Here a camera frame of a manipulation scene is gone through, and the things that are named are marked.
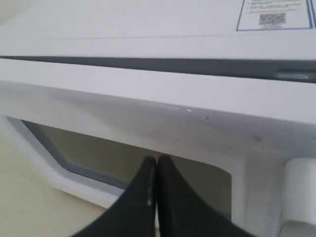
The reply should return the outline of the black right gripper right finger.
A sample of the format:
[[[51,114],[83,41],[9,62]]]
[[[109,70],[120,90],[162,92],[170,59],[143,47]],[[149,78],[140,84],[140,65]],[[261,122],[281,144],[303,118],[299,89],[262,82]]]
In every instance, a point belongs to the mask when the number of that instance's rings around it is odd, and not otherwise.
[[[158,157],[158,221],[162,237],[251,237],[210,207],[169,155]]]

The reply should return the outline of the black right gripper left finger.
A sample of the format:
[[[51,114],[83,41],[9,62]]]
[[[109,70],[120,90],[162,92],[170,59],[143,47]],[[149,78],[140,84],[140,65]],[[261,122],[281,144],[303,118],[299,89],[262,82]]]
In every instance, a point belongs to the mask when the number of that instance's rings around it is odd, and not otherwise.
[[[101,216],[75,237],[154,237],[156,159],[144,157],[132,181]]]

